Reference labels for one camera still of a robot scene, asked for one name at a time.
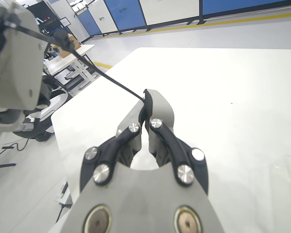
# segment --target gray floor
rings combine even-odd
[[[139,47],[291,49],[291,18],[106,37],[88,43],[96,45],[90,58],[108,65],[115,65]],[[4,143],[18,139],[12,133],[2,134],[0,149]],[[54,198],[65,180],[55,136],[45,143],[30,140],[25,150],[8,150],[0,155],[0,164],[12,162],[17,166],[0,169],[0,233],[48,232],[60,210]]]

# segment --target yellow floor line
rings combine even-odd
[[[95,64],[96,66],[104,67],[104,68],[107,68],[107,69],[110,69],[110,68],[113,67],[113,66],[106,65],[106,64],[102,64],[102,63],[99,63],[99,62],[94,62],[94,64]]]
[[[256,18],[247,18],[247,19],[237,19],[237,20],[227,20],[221,22],[206,22],[203,25],[188,25],[188,26],[179,26],[179,27],[169,27],[163,29],[153,29],[149,32],[134,32],[134,33],[123,33],[122,35],[108,35],[101,38],[112,38],[112,37],[123,37],[127,35],[135,35],[135,34],[147,34],[147,33],[155,33],[155,32],[164,32],[170,30],[179,30],[179,29],[187,29],[187,28],[196,28],[196,27],[207,27],[207,26],[215,26],[215,25],[226,25],[226,24],[233,24],[233,23],[242,23],[242,22],[251,22],[251,21],[261,21],[261,20],[269,20],[269,19],[280,19],[280,18],[289,18],[291,17],[291,13],[286,14],[279,14],[279,15],[270,15],[270,16],[263,16],[263,17],[256,17]]]

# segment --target cardboard box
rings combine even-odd
[[[74,44],[74,49],[77,50],[81,47],[79,41],[72,35],[68,34],[69,40]],[[58,47],[57,45],[52,44],[51,45],[53,48],[57,48],[59,52],[55,52],[58,56],[61,58],[67,57],[71,52],[64,51],[61,47]]]

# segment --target white table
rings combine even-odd
[[[158,90],[174,133],[206,155],[226,232],[291,233],[291,50],[139,48],[108,75]],[[100,77],[52,115],[75,202],[84,152],[115,135],[138,99]],[[143,131],[132,167],[155,168]]]
[[[81,47],[77,49],[77,52],[81,56],[86,56],[86,53],[91,51],[94,48],[94,44],[81,44]],[[92,82],[94,80],[94,77],[86,70],[83,64],[81,64],[78,59],[73,55],[69,54],[65,58],[61,58],[57,56],[56,58],[48,61],[46,63],[49,73],[52,76],[57,75],[61,71],[63,71],[68,66],[72,66],[77,73],[85,80],[85,84]]]

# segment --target black cable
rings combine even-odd
[[[41,33],[32,31],[26,27],[22,27],[20,25],[15,25],[13,23],[8,22],[9,24],[7,24],[7,27],[13,28],[16,31],[20,31],[22,33],[25,33],[27,35],[30,35],[34,38],[40,39],[42,41],[45,42],[50,42],[52,44],[56,44],[57,46],[60,46],[63,50],[65,51],[69,51],[71,52],[78,60],[80,60],[81,62],[83,62],[85,65],[91,67],[92,69],[94,69],[97,73],[99,73],[100,75],[102,75],[104,78],[108,79],[109,81],[113,82],[114,84],[116,84],[117,86],[123,88],[124,90],[128,91],[129,93],[131,93],[132,95],[134,95],[135,97],[137,97],[138,99],[142,100],[142,102],[144,102],[143,98],[141,98],[138,94],[134,93],[133,91],[131,91],[130,89],[128,89],[127,87],[125,87],[124,85],[120,84],[119,82],[117,82],[116,80],[114,80],[113,78],[111,78],[110,76],[106,75],[104,72],[102,72],[101,70],[99,70],[95,65],[92,65],[91,63],[89,63],[86,59],[84,59],[80,54],[78,54],[74,49],[73,51],[63,47],[62,43],[57,41],[56,39],[53,39],[49,36],[43,35]]]
[[[15,142],[19,142],[19,141],[21,141],[21,140],[23,140],[24,138],[21,138],[20,140],[18,140],[18,141],[12,141],[12,142],[9,142],[9,143],[5,143],[4,145],[7,145],[7,144],[11,144],[11,143],[15,143]]]
[[[55,223],[57,223],[57,222],[59,221],[59,218],[60,218],[61,212],[63,211],[64,208],[65,208],[65,206],[64,206],[64,205],[61,205],[61,209],[60,209],[60,212],[59,212],[59,214],[58,214],[58,217],[57,217],[57,220],[56,220]]]
[[[128,89],[127,87],[125,87],[124,85],[120,84],[118,81],[114,80],[113,78],[111,78],[110,76],[106,75],[104,72],[102,72],[101,70],[99,70],[95,65],[89,63],[86,59],[84,59],[79,53],[77,53],[76,50],[73,50],[72,54],[81,62],[83,62],[85,65],[87,65],[88,67],[93,68],[97,73],[99,73],[100,75],[102,75],[104,78],[108,79],[109,81],[115,83],[117,86],[123,88],[124,90],[128,91],[129,93],[131,93],[132,95],[134,95],[135,97],[137,97],[138,99],[142,100],[142,102],[144,102],[143,98],[141,98],[138,94],[134,93],[133,91],[131,91],[130,89]]]
[[[27,139],[25,146],[21,150],[18,149],[18,145],[17,145],[17,147],[16,147],[17,151],[23,151],[24,148],[27,146],[28,141],[29,141],[29,139]]]
[[[58,214],[58,217],[57,217],[57,220],[56,220],[56,222],[55,223],[57,223],[58,221],[59,221],[59,218],[60,218],[60,215],[61,215],[61,212],[63,211],[63,209],[65,208],[65,207],[67,207],[67,208],[71,208],[71,206],[72,206],[72,204],[60,204],[61,205],[61,209],[60,209],[60,211],[59,211],[59,214]]]
[[[17,149],[17,151],[23,151],[24,148],[27,146],[28,141],[29,141],[29,139],[27,139],[27,141],[26,141],[26,143],[25,143],[25,145],[24,145],[24,147],[23,147],[22,149],[19,149],[19,148],[18,148],[18,146],[19,146],[19,145],[18,145],[18,142],[15,142],[15,143],[9,145],[8,147],[4,147],[4,146],[3,146],[3,147],[2,147],[3,151],[0,152],[0,155],[1,155],[3,152],[5,152],[6,150],[10,150],[10,149],[15,148],[14,145],[16,145],[16,149]]]

